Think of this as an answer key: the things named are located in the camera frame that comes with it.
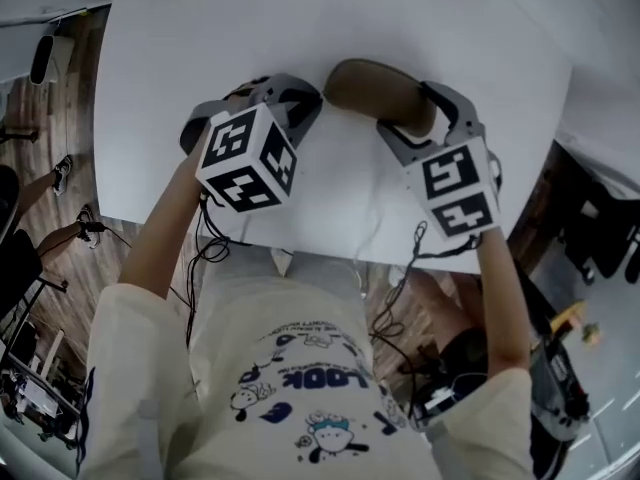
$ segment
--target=black cable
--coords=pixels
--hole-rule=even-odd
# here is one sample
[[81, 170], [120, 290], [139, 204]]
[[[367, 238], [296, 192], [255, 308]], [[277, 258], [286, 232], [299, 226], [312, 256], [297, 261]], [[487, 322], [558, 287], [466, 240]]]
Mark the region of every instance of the black cable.
[[[191, 342], [193, 322], [196, 315], [197, 301], [195, 294], [195, 270], [198, 266], [198, 262], [200, 260], [204, 260], [207, 263], [220, 263], [221, 261], [224, 261], [231, 253], [229, 244], [237, 243], [232, 241], [228, 236], [222, 233], [211, 220], [209, 211], [207, 209], [207, 202], [209, 197], [209, 194], [204, 192], [200, 196], [200, 215], [198, 216], [198, 223], [196, 225], [196, 233], [194, 236], [194, 245], [197, 254], [191, 259], [191, 261], [189, 261], [189, 264], [187, 265], [187, 301], [190, 308], [189, 321], [187, 323], [187, 347]], [[202, 249], [200, 249], [200, 246], [198, 245], [198, 232], [203, 221], [212, 238]]]
[[379, 335], [379, 334], [369, 334], [369, 336], [371, 338], [376, 338], [379, 339], [380, 341], [386, 343], [387, 345], [389, 345], [392, 349], [394, 349], [398, 354], [400, 354], [402, 357], [404, 357], [404, 360], [407, 362], [407, 364], [409, 365], [409, 368], [411, 369], [411, 398], [409, 399], [409, 410], [407, 411], [407, 418], [411, 419], [411, 417], [413, 416], [413, 406], [415, 404], [415, 399], [416, 399], [416, 394], [418, 392], [418, 384], [416, 381], [416, 369], [413, 367], [413, 363], [411, 362], [411, 359], [409, 359], [409, 356], [407, 354], [405, 354], [402, 350], [400, 350], [400, 348], [398, 348], [396, 345], [394, 345], [393, 343], [391, 343], [387, 338]]
[[[113, 234], [118, 240], [120, 240], [123, 244], [125, 244], [129, 249], [131, 249], [131, 244], [129, 242], [127, 242], [124, 238], [122, 238], [118, 233], [116, 233], [113, 229], [111, 229], [108, 226], [104, 226], [104, 229], [106, 229], [107, 231], [109, 231], [111, 234]], [[178, 297], [178, 299], [180, 299], [180, 301], [185, 305], [185, 306], [189, 306], [189, 303], [184, 300], [184, 298], [182, 297], [182, 295], [180, 295], [178, 293], [178, 291], [173, 287], [173, 286], [169, 286], [169, 290], [171, 290], [176, 297]]]
[[369, 334], [369, 336], [371, 336], [372, 338], [372, 344], [374, 344], [377, 340], [380, 340], [389, 345], [404, 358], [410, 368], [412, 389], [411, 398], [409, 401], [409, 410], [407, 412], [407, 416], [409, 418], [411, 418], [411, 416], [413, 415], [413, 405], [415, 403], [417, 394], [416, 371], [409, 357], [396, 345], [389, 341], [391, 338], [397, 338], [401, 336], [405, 331], [404, 324], [395, 321], [395, 317], [392, 311], [393, 305], [398, 301], [400, 295], [402, 295], [402, 291], [407, 284], [411, 269], [413, 268], [413, 265], [416, 261], [423, 259], [449, 258], [451, 256], [458, 256], [459, 254], [462, 254], [466, 251], [476, 249], [481, 243], [481, 237], [470, 236], [463, 245], [455, 249], [450, 249], [448, 251], [439, 253], [420, 253], [422, 240], [424, 239], [428, 228], [429, 224], [427, 223], [427, 221], [420, 222], [416, 227], [416, 230], [413, 233], [414, 245], [411, 261], [409, 261], [409, 263], [407, 264], [407, 269], [400, 282], [387, 294], [387, 297], [385, 299], [385, 307], [373, 320], [373, 323], [371, 324], [371, 333]]

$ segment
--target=white table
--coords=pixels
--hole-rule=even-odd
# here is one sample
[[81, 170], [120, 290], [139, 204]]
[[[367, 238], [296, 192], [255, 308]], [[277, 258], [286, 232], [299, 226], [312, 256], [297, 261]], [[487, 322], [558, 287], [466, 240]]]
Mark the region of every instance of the white table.
[[[339, 61], [367, 57], [469, 97], [501, 158], [503, 228], [533, 188], [571, 66], [512, 0], [115, 0], [102, 48], [95, 161], [103, 215], [144, 222], [184, 158], [193, 107], [285, 71], [318, 88]], [[434, 138], [441, 139], [440, 116]], [[293, 204], [252, 217], [215, 211], [233, 238], [402, 264], [425, 215], [370, 119], [325, 104], [300, 150]], [[431, 228], [423, 250], [442, 243]], [[427, 261], [477, 271], [475, 254]]]

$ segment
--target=chair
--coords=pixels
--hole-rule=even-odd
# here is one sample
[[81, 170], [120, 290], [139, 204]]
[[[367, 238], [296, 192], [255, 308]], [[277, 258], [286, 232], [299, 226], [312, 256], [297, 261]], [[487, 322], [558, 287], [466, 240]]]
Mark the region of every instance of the chair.
[[[42, 262], [29, 235], [22, 230], [14, 233], [13, 219], [18, 207], [19, 195], [20, 183], [15, 171], [10, 167], [0, 165], [0, 320], [12, 310], [14, 311], [13, 319], [7, 329], [17, 318], [20, 302], [24, 301], [25, 303], [18, 325], [9, 339], [2, 359], [0, 359], [0, 367], [8, 357], [22, 325], [44, 288], [50, 287], [66, 293], [68, 286], [66, 281], [58, 286], [42, 279], [40, 277], [43, 270]], [[12, 264], [12, 258], [15, 257], [16, 251], [20, 251], [21, 254], [20, 269], [16, 269]], [[40, 285], [31, 299], [27, 300], [25, 294], [34, 282], [39, 282]]]
[[[585, 213], [586, 203], [592, 206], [591, 214]], [[592, 259], [600, 273], [610, 278], [636, 241], [640, 228], [640, 200], [615, 199], [602, 184], [593, 181], [581, 208], [565, 222], [560, 242], [565, 244], [565, 254], [582, 274], [584, 282], [591, 285], [595, 276], [587, 266], [587, 260]], [[629, 263], [627, 280], [635, 282], [640, 256]]]

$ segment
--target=floor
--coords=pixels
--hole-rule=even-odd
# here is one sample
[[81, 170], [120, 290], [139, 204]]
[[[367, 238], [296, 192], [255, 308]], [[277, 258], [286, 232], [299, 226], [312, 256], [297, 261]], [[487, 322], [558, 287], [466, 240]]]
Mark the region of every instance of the floor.
[[597, 345], [583, 343], [579, 330], [564, 340], [573, 369], [589, 394], [592, 417], [581, 429], [559, 480], [583, 480], [604, 468], [634, 461], [628, 469], [635, 476], [621, 473], [619, 478], [640, 478], [640, 299], [637, 285], [624, 276], [633, 252], [609, 279], [591, 264], [596, 279], [586, 286], [555, 242], [532, 275], [554, 307], [585, 300], [583, 323], [598, 324], [601, 333]]
[[[67, 192], [56, 198], [51, 191], [25, 215], [21, 227], [37, 245], [48, 233], [67, 225], [85, 203], [91, 203], [99, 214], [93, 166], [93, 104], [100, 47], [108, 11], [74, 18], [63, 24], [61, 35], [73, 37], [76, 47], [65, 80], [57, 84], [36, 87], [27, 81], [15, 84], [9, 99], [5, 125], [9, 129], [39, 130], [36, 143], [12, 141], [0, 146], [0, 163], [13, 167], [27, 184], [49, 172], [66, 154], [74, 159], [74, 171]], [[137, 224], [102, 219], [125, 240], [132, 242], [140, 226]], [[86, 244], [74, 240], [67, 253], [48, 269], [54, 280], [69, 282], [67, 294], [45, 290], [35, 306], [31, 321], [40, 335], [38, 351], [46, 354], [58, 330], [65, 333], [60, 355], [77, 372], [84, 375], [89, 330], [96, 304], [103, 288], [114, 283], [126, 246], [110, 233], [102, 235], [100, 246], [91, 251]], [[183, 246], [179, 265], [173, 280], [174, 288], [185, 294], [185, 269], [195, 255], [193, 238]], [[389, 290], [388, 267], [362, 265], [367, 291], [369, 321], [384, 306]], [[196, 275], [196, 289], [202, 279], [202, 270]], [[186, 307], [173, 295], [176, 311], [185, 313]], [[408, 291], [394, 307], [396, 318], [411, 322], [402, 337], [394, 343], [407, 352], [431, 343], [428, 313], [415, 304]], [[409, 379], [397, 373], [402, 357], [383, 343], [375, 345], [376, 372], [386, 379], [398, 394], [406, 393]]]

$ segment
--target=person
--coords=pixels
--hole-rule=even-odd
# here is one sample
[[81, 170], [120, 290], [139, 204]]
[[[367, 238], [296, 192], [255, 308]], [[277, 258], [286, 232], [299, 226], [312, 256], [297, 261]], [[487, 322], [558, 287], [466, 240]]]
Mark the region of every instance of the person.
[[[267, 249], [232, 244], [207, 266], [187, 347], [166, 299], [198, 208], [202, 147], [201, 138], [101, 294], [79, 478], [441, 478], [374, 377], [348, 262], [296, 253], [283, 278]], [[488, 380], [444, 424], [471, 477], [531, 478], [527, 308], [500, 229], [483, 233], [478, 257]]]
[[[18, 208], [13, 219], [13, 226], [9, 235], [17, 228], [22, 217], [33, 205], [40, 200], [45, 192], [51, 188], [56, 197], [60, 197], [67, 190], [67, 181], [73, 160], [70, 155], [65, 156], [48, 174], [41, 176], [20, 190]], [[75, 222], [49, 233], [36, 247], [36, 252], [46, 267], [57, 259], [71, 244], [72, 238], [79, 238], [86, 242], [90, 249], [95, 249], [100, 243], [100, 234], [91, 230], [87, 224], [94, 222], [93, 212], [89, 205], [81, 208]]]
[[412, 270], [409, 287], [431, 318], [431, 331], [455, 401], [487, 380], [488, 354], [482, 294], [473, 276], [449, 273], [458, 300], [431, 274]]
[[88, 205], [82, 207], [74, 223], [49, 233], [37, 247], [24, 230], [16, 231], [25, 213], [49, 188], [58, 197], [65, 193], [72, 167], [72, 159], [67, 155], [50, 173], [20, 190], [13, 221], [0, 243], [0, 318], [19, 304], [42, 270], [60, 257], [74, 238], [86, 242], [91, 249], [100, 242], [99, 233], [92, 227], [94, 217]]

